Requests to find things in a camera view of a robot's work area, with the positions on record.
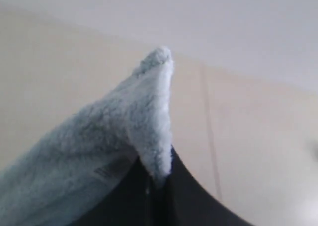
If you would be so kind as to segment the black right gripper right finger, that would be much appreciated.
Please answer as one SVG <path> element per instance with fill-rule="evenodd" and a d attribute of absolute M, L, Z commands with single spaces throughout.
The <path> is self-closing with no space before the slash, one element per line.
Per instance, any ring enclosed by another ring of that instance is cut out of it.
<path fill-rule="evenodd" d="M 172 149 L 172 172 L 166 182 L 168 226 L 249 226 L 211 196 Z"/>

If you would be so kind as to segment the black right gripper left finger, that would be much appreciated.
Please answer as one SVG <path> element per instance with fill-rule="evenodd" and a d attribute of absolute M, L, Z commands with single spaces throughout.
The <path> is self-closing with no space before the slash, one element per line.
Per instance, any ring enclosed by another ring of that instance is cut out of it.
<path fill-rule="evenodd" d="M 83 226 L 162 226 L 164 188 L 137 160 L 120 184 L 81 218 Z"/>

